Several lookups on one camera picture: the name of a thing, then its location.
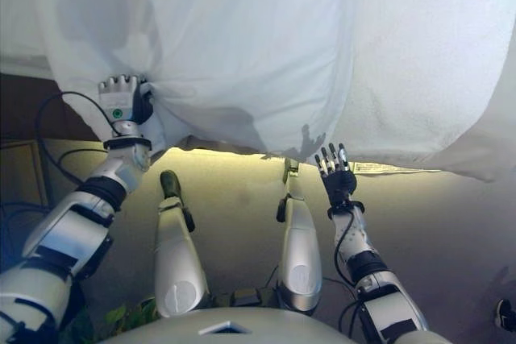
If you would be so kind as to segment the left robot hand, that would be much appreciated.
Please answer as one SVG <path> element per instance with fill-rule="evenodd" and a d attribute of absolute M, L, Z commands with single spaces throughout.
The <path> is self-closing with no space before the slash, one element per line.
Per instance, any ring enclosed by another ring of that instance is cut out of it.
<path fill-rule="evenodd" d="M 98 96 L 112 123 L 132 121 L 140 125 L 153 114 L 151 86 L 143 76 L 109 77 L 98 84 Z"/>

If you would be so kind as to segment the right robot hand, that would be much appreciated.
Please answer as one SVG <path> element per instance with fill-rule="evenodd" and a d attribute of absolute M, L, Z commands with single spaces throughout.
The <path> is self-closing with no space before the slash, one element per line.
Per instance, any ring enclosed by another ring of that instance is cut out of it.
<path fill-rule="evenodd" d="M 314 159 L 331 206 L 340 207 L 350 201 L 350 196 L 356 190 L 357 180 L 351 170 L 344 145 L 328 143 L 326 147 L 321 147 Z"/>

